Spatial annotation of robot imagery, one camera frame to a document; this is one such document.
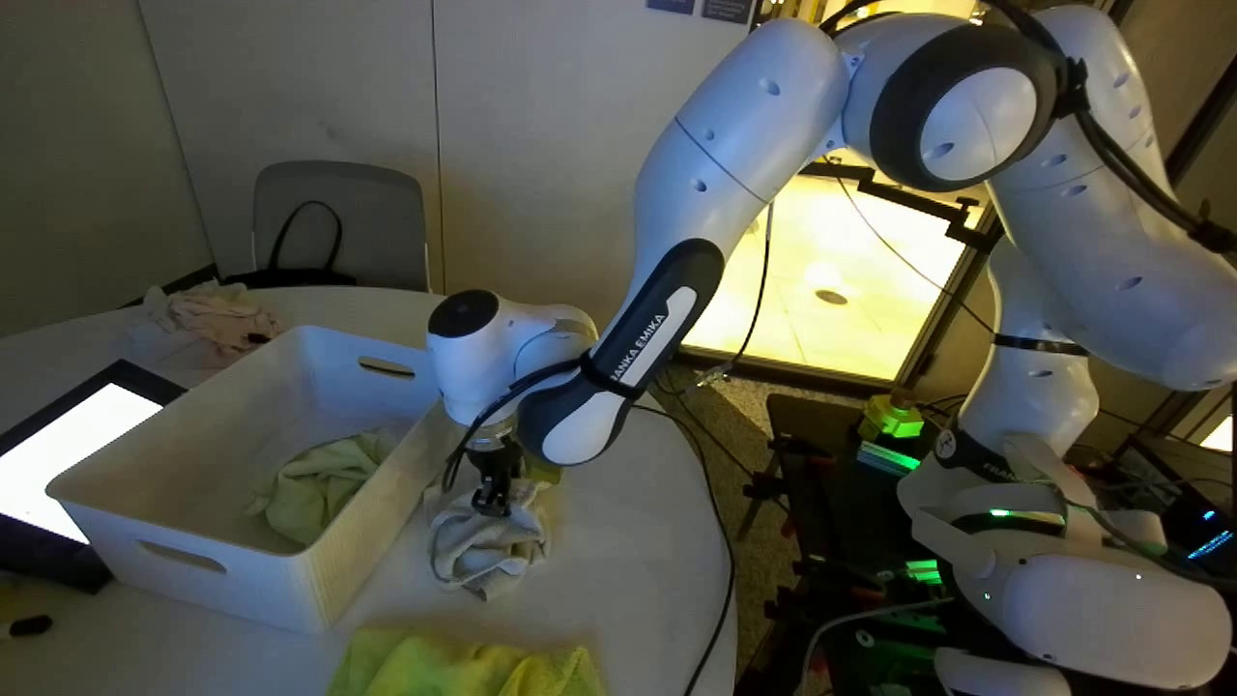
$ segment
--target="round white table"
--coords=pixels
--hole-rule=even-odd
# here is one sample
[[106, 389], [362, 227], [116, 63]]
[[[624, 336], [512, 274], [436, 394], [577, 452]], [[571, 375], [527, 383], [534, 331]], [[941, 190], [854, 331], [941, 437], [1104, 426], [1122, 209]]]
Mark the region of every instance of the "round white table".
[[[420, 344], [436, 305], [434, 292], [352, 286], [253, 299], [281, 323], [330, 323], [398, 344]], [[222, 366], [202, 340], [162, 331], [142, 309], [4, 336], [0, 429], [111, 359], [131, 359], [183, 388]], [[41, 638], [0, 638], [0, 692], [309, 696], [325, 692], [358, 626], [527, 648], [584, 642], [613, 696], [683, 692], [728, 602], [728, 546], [693, 443], [671, 421], [633, 410], [613, 448], [564, 473], [558, 496], [550, 555], [512, 594], [479, 602], [439, 586], [424, 564], [428, 518], [420, 510], [325, 634], [287, 634], [124, 584], [80, 594], [0, 577], [0, 621], [53, 618]], [[695, 692], [733, 692], [733, 609]]]

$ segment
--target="chair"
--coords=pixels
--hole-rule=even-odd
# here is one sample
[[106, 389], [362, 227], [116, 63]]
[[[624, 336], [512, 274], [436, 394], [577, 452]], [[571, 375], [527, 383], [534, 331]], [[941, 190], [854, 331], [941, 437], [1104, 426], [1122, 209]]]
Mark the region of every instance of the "chair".
[[255, 180], [253, 286], [424, 291], [424, 206], [411, 172], [367, 162], [272, 162]]

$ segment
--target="white plastic bin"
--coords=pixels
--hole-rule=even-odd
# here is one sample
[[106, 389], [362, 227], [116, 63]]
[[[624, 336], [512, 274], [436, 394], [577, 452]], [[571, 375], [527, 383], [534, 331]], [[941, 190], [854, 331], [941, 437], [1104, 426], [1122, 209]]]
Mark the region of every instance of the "white plastic bin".
[[[362, 372], [362, 357], [419, 375]], [[439, 421], [424, 353], [302, 323], [48, 491], [124, 584], [287, 631], [325, 631], [439, 473], [428, 456]], [[313, 443], [370, 429], [406, 437], [309, 549], [277, 536], [255, 510], [276, 473]]]

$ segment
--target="yellow cloth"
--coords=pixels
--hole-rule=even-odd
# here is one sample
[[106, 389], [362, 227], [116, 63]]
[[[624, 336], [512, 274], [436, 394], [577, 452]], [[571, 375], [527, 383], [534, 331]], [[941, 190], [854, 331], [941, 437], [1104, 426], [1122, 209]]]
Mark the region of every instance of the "yellow cloth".
[[330, 696], [604, 696], [604, 680], [584, 645], [463, 648], [424, 634], [362, 631], [349, 642]]
[[349, 500], [387, 461], [389, 443], [379, 434], [317, 443], [289, 461], [262, 508], [267, 527], [289, 541], [313, 546], [317, 532], [349, 508]]

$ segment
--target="table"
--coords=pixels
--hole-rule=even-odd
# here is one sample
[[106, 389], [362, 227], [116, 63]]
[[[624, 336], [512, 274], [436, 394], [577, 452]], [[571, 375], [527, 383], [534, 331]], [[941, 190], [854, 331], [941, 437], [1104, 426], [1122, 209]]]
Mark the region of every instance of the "table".
[[[406, 291], [259, 291], [281, 323], [330, 323], [420, 344], [434, 292]], [[131, 359], [183, 388], [222, 359], [168, 336], [142, 309], [97, 313], [0, 340], [0, 429], [77, 388], [111, 359]], [[30, 642], [0, 638], [0, 692], [58, 696], [242, 696], [325, 692], [358, 626], [411, 626], [457, 642], [564, 645], [588, 642], [613, 696], [683, 692], [728, 602], [728, 546], [683, 434], [633, 410], [607, 456], [564, 473], [562, 529], [550, 555], [495, 602], [428, 577], [428, 522], [415, 513], [389, 555], [325, 634], [287, 634], [138, 586], [80, 594], [41, 578], [0, 577], [0, 618], [53, 615]], [[695, 692], [733, 692], [733, 609]]]

